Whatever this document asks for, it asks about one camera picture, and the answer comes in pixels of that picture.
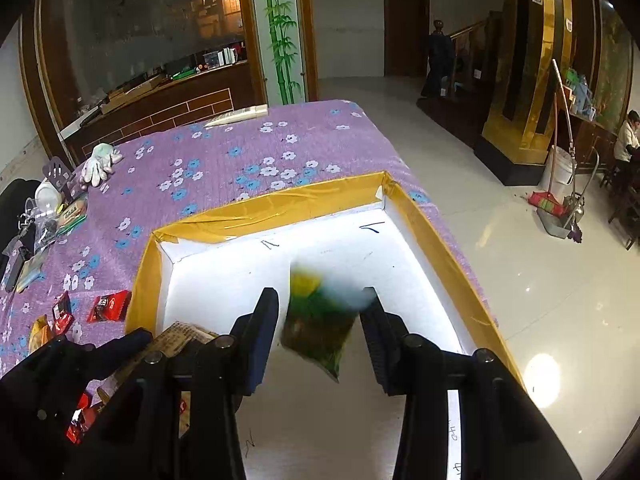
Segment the white work gloves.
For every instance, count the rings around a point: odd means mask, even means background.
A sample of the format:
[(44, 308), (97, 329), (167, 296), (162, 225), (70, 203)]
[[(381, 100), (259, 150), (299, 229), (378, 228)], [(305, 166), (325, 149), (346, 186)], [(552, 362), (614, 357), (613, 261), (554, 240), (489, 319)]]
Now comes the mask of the white work gloves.
[(99, 143), (81, 168), (81, 181), (97, 188), (113, 173), (113, 166), (118, 164), (124, 155), (111, 144)]

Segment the yellow taped white box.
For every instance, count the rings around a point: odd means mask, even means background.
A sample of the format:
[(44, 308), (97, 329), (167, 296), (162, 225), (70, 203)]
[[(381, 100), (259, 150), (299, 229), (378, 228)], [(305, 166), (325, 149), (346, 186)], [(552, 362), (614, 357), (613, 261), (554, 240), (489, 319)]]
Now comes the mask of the yellow taped white box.
[(279, 297), (262, 382), (238, 414), (251, 479), (388, 479), (405, 396), (375, 377), (371, 300), (439, 349), (510, 351), (435, 223), (389, 174), (310, 184), (155, 230), (125, 325), (223, 333), (265, 288)]

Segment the brown cracker packet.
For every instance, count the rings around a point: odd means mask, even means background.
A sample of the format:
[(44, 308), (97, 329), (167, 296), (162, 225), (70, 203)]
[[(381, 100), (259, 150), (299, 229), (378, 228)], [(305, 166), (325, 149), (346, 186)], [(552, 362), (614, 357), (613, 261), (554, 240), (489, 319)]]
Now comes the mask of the brown cracker packet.
[(134, 356), (131, 360), (119, 367), (116, 372), (102, 382), (98, 388), (99, 397), (104, 407), (96, 418), (91, 430), (106, 430), (106, 434), (110, 434), (112, 430), (108, 428), (108, 420), (104, 415), (104, 410), (108, 407), (108, 402), (113, 399), (117, 390), (126, 382), (138, 364), (150, 353), (154, 351), (162, 352), (167, 359), (174, 358), (186, 348), (190, 342), (199, 342), (207, 344), (217, 337), (217, 334), (206, 330), (205, 328), (193, 323), (173, 322), (171, 326), (166, 328), (157, 337), (155, 337), (141, 352)]

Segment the red candy wrapper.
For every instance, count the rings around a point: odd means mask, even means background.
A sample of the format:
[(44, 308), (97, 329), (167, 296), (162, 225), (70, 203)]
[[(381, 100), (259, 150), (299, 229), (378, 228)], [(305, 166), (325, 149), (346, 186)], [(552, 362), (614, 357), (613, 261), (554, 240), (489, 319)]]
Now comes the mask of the red candy wrapper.
[(112, 294), (97, 296), (89, 311), (87, 322), (120, 322), (126, 318), (130, 290), (121, 290)]
[(57, 296), (52, 307), (53, 315), (53, 333), (55, 336), (64, 335), (74, 322), (72, 308), (70, 307), (70, 296), (68, 291), (64, 290), (60, 296)]

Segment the bamboo painted pillar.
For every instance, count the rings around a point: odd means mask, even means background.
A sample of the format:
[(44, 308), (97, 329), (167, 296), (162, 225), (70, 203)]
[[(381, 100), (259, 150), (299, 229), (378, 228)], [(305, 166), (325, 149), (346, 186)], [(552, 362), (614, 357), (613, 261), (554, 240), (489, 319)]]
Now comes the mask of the bamboo painted pillar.
[(270, 106), (304, 102), (297, 0), (253, 0), (262, 76)]

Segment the green tea box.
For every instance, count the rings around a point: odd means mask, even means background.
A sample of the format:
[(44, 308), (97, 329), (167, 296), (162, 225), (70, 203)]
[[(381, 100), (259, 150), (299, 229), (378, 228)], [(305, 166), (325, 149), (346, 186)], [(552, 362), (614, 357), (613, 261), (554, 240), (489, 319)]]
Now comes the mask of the green tea box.
[(56, 225), (56, 234), (62, 235), (73, 229), (76, 224), (84, 221), (88, 210), (88, 200), (85, 197), (79, 197), (70, 206), (66, 207), (58, 217)]

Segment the wooden cabinet counter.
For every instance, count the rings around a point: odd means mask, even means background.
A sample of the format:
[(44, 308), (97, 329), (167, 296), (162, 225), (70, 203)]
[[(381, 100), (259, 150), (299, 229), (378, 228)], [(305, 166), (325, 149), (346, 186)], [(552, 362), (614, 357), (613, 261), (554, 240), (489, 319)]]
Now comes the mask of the wooden cabinet counter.
[(132, 101), (99, 114), (66, 141), (73, 162), (82, 162), (101, 142), (121, 144), (260, 102), (252, 68), (243, 61), (161, 84)]

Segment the green pea snack packet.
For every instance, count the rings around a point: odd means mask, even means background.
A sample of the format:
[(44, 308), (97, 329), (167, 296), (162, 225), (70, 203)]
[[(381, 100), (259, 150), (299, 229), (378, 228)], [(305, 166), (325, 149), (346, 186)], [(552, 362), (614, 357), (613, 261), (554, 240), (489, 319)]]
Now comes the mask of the green pea snack packet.
[(376, 292), (300, 262), (292, 264), (288, 276), (290, 296), (280, 345), (338, 382), (352, 326), (375, 300)]

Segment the red packet at table edge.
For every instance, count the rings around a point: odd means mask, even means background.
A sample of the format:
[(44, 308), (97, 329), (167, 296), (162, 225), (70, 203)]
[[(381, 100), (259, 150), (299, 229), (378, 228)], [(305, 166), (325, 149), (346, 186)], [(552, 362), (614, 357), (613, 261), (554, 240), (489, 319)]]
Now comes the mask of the red packet at table edge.
[(85, 433), (93, 425), (102, 411), (103, 403), (93, 402), (93, 395), (87, 391), (81, 393), (76, 410), (66, 430), (66, 438), (73, 444), (78, 444)]

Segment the yellow snack packet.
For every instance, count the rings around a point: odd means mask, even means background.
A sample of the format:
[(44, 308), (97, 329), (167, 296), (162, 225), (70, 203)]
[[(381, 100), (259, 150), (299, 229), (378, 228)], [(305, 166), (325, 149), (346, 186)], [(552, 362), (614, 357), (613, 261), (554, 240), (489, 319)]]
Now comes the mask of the yellow snack packet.
[(28, 340), (28, 352), (34, 353), (53, 338), (51, 327), (47, 320), (47, 315), (36, 318), (32, 324)]

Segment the seated person in white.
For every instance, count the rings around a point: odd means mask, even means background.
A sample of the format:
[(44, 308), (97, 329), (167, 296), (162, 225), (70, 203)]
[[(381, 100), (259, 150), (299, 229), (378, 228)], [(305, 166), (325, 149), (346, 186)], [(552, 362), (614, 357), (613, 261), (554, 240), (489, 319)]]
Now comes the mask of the seated person in white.
[(637, 130), (639, 128), (639, 114), (631, 110), (623, 125), (620, 126), (616, 142), (614, 144), (614, 158), (616, 162), (631, 162), (634, 153), (638, 151), (639, 140)]

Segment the purple floral tablecloth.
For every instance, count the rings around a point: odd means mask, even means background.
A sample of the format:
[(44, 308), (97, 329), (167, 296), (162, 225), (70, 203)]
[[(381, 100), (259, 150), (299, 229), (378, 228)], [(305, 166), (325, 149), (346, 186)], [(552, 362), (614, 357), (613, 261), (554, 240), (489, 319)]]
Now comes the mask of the purple floral tablecloth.
[(87, 217), (48, 249), (24, 292), (1, 294), (1, 370), (29, 355), (32, 326), (70, 295), (73, 340), (103, 344), (117, 323), (86, 322), (96, 296), (128, 289), (151, 233), (192, 214), (326, 180), (388, 172), (474, 273), (418, 179), (355, 102), (275, 107), (230, 126), (177, 127), (119, 145), (114, 174), (88, 193)]

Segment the black phone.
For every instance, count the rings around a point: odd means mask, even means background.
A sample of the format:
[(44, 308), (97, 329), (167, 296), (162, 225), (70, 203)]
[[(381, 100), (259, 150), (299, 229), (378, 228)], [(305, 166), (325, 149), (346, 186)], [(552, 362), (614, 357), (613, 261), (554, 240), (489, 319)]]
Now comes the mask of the black phone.
[(12, 264), (12, 268), (10, 270), (9, 277), (6, 279), (6, 288), (4, 289), (6, 292), (13, 292), (17, 283), (18, 278), (22, 273), (23, 266), (25, 262), (29, 258), (29, 252), (25, 247), (21, 247), (16, 254), (16, 258), (14, 263)]

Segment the white remote control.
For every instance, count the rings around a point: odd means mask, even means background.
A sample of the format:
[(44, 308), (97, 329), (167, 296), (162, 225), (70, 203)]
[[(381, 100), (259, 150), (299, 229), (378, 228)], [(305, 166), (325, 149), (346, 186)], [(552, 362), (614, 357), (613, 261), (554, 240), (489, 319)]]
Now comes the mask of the white remote control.
[(253, 105), (249, 107), (241, 108), (240, 110), (232, 110), (221, 115), (214, 117), (210, 120), (205, 127), (217, 127), (223, 125), (235, 124), (236, 122), (244, 122), (244, 120), (251, 120), (254, 118), (266, 116), (268, 114), (268, 105)]

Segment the white cup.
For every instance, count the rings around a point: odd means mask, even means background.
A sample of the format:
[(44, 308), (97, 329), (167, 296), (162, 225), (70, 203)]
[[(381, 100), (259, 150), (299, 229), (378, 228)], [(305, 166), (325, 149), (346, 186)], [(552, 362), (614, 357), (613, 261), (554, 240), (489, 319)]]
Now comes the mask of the white cup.
[(63, 196), (47, 179), (43, 179), (36, 188), (34, 202), (43, 214), (57, 214), (63, 205)]

